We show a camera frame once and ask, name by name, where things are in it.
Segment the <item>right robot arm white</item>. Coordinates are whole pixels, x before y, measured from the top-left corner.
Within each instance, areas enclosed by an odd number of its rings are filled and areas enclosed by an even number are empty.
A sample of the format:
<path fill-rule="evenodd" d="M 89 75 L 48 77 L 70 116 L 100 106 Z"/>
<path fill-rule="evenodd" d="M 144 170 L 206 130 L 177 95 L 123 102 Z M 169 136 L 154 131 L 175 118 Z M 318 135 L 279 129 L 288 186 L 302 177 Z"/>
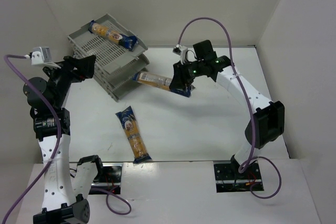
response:
<path fill-rule="evenodd" d="M 97 57 L 94 79 L 115 101 L 129 94 L 135 87 L 145 84 L 189 98 L 194 79 L 211 78 L 226 89 L 249 111 L 250 120 L 245 129 L 247 143 L 232 156 L 238 173 L 244 173 L 258 159 L 258 150 L 268 142 L 275 141 L 284 132 L 285 107 L 260 94 L 237 70 L 233 56 L 217 56 L 209 40 L 194 44 L 195 61 L 189 61 L 189 49 L 181 44 L 173 48 L 180 59 L 173 64 L 174 75 L 166 78 L 145 71 L 149 64 L 144 54 L 133 54 L 124 48 L 112 45 L 106 39 L 87 42 L 70 41 L 75 55 L 85 58 Z"/>

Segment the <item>spaghetti bag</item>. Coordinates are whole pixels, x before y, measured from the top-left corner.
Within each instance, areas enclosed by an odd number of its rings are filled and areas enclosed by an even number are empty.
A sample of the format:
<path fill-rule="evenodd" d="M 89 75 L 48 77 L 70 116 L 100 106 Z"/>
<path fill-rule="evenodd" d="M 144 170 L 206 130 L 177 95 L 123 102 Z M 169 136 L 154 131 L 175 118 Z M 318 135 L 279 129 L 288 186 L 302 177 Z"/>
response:
<path fill-rule="evenodd" d="M 138 42 L 136 36 L 124 35 L 107 26 L 100 25 L 94 20 L 90 22 L 88 30 L 90 33 L 105 38 L 112 43 L 123 47 L 127 51 L 133 51 L 135 44 Z"/>
<path fill-rule="evenodd" d="M 139 71 L 133 77 L 132 80 L 140 83 L 146 84 L 152 87 L 156 87 L 165 91 L 173 92 L 184 97 L 189 98 L 192 91 L 195 89 L 193 85 L 182 88 L 182 89 L 171 89 L 170 84 L 172 82 L 171 78 L 160 76 L 157 74 L 149 73 L 146 71 Z"/>
<path fill-rule="evenodd" d="M 128 106 L 123 111 L 117 112 L 116 116 L 119 119 L 127 140 L 131 146 L 134 155 L 133 163 L 139 164 L 151 161 L 152 158 L 149 155 L 141 137 L 138 123 L 132 107 Z"/>

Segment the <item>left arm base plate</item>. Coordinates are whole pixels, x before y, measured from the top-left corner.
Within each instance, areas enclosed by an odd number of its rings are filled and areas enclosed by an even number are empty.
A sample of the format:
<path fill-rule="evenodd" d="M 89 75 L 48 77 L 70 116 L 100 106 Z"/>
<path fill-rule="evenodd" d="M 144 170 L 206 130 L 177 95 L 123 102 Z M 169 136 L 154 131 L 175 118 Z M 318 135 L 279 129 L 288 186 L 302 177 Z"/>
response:
<path fill-rule="evenodd" d="M 122 166 L 122 163 L 103 163 L 102 173 L 93 180 L 91 188 L 100 188 L 119 195 L 121 193 Z"/>

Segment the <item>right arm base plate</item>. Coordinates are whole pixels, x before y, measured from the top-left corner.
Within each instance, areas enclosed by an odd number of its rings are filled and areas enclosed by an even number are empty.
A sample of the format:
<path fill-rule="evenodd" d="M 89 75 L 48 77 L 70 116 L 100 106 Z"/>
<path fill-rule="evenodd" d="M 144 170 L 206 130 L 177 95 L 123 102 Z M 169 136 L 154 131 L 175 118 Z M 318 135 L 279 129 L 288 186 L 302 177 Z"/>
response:
<path fill-rule="evenodd" d="M 217 193 L 264 191 L 259 164 L 254 161 L 243 174 L 235 172 L 230 161 L 214 162 L 214 174 Z"/>

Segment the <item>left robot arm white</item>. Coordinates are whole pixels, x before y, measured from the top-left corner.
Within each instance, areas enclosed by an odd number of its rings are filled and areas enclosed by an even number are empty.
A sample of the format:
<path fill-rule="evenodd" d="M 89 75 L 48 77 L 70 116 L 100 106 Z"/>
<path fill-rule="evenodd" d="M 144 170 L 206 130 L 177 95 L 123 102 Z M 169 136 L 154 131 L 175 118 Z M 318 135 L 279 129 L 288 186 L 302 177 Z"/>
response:
<path fill-rule="evenodd" d="M 93 78 L 95 56 L 64 57 L 54 67 L 44 67 L 48 80 L 34 77 L 23 87 L 44 162 L 44 199 L 34 223 L 88 223 L 87 200 L 92 182 L 102 173 L 98 155 L 82 157 L 70 176 L 70 113 L 65 108 L 73 83 Z"/>

